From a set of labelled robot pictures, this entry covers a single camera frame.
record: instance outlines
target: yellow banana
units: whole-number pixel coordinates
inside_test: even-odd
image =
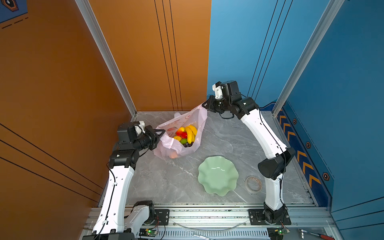
[[[192,142],[192,138],[195,136],[192,132],[192,130],[189,127],[185,128],[185,131],[187,132],[187,141],[190,144]]]
[[[188,127],[192,130],[193,134],[195,134],[195,136],[196,136],[197,135],[197,129],[192,125],[189,125]]]

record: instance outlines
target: marble floor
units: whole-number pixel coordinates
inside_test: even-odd
[[[276,125],[271,112],[262,112],[266,122],[277,136],[286,142],[281,128]],[[172,119],[174,112],[138,112],[136,121],[156,128]],[[231,160],[239,172],[237,187],[224,197],[208,194],[197,180],[199,165],[209,156],[223,156]],[[153,200],[157,204],[173,203],[250,203],[261,204],[265,200],[264,177],[257,164],[265,154],[251,131],[236,117],[222,119],[219,114],[208,112],[208,118],[198,150],[188,156],[162,160],[152,151],[142,156],[132,178],[127,204],[140,200]],[[283,182],[283,198],[288,204],[313,204],[307,186],[301,181],[292,161],[286,169]],[[251,194],[245,188],[248,176],[256,176],[263,184],[262,189]]]

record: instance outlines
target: blue wall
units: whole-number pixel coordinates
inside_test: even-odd
[[[328,2],[294,0],[287,16],[291,0],[278,0],[277,5],[275,0],[212,0],[207,95],[214,94],[212,85],[216,82],[236,80],[244,95],[250,90],[248,95],[252,96],[255,89],[255,99],[265,73],[256,103],[265,106],[276,100]],[[252,81],[275,6],[270,30]]]
[[[360,227],[384,222],[383,13],[383,1],[345,1],[288,98],[333,176],[345,240],[384,239],[382,224]]]

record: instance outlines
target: orange chevron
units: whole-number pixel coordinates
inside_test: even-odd
[[[280,125],[281,125],[281,119],[282,119],[282,118],[287,118],[287,117],[284,116],[284,115],[281,115],[281,116],[280,116]]]
[[[311,187],[311,188],[312,188],[312,180],[315,180],[316,182],[318,182],[319,184],[321,184],[321,182],[320,182],[319,179],[315,178],[314,176],[312,176],[312,175],[310,174],[310,187]]]
[[[313,167],[312,167],[311,165],[309,165],[309,164],[306,163],[306,162],[303,162],[303,173],[304,173],[304,175],[305,175],[305,167],[309,167],[310,169],[313,170]]]
[[[294,133],[294,132],[290,132],[290,131],[288,131],[288,142],[289,142],[289,136],[290,135],[294,135],[294,136],[296,136],[296,134]]]
[[[307,155],[303,152],[300,152],[300,151],[297,151],[297,162],[300,162],[300,155],[304,156],[304,157],[307,157]]]
[[[285,127],[290,127],[291,125],[289,125],[289,123],[284,123],[284,128],[283,128],[283,132],[285,133]]]

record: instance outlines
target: pink plastic bag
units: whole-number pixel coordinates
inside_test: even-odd
[[[203,132],[206,119],[207,110],[199,105],[181,116],[160,124],[157,129],[164,129],[166,132],[160,138],[157,148],[153,150],[155,156],[165,160],[167,158],[177,158],[194,153],[200,147],[201,134]],[[196,127],[197,135],[192,146],[184,147],[173,137],[180,127],[187,127],[188,125]]]

